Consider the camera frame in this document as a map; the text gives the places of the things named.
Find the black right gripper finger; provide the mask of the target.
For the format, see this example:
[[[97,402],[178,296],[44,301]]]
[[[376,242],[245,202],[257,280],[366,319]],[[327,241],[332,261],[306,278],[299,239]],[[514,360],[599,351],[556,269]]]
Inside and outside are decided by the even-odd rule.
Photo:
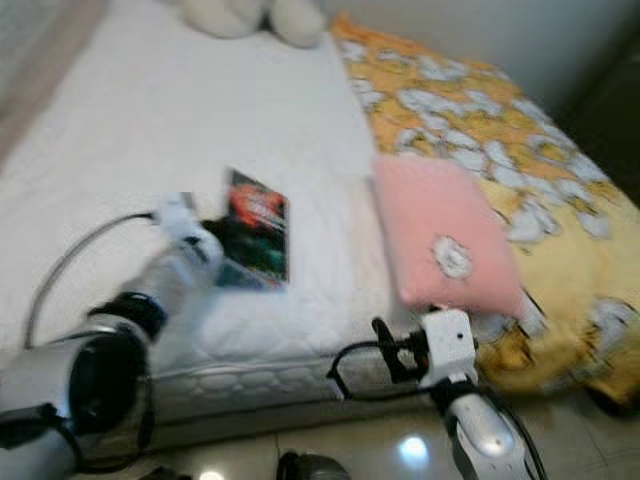
[[[401,383],[401,360],[399,360],[399,344],[396,338],[390,333],[389,326],[381,317],[374,317],[371,320],[371,328],[374,330],[376,338],[376,347],[379,348],[381,358],[387,365],[390,380],[393,383]]]

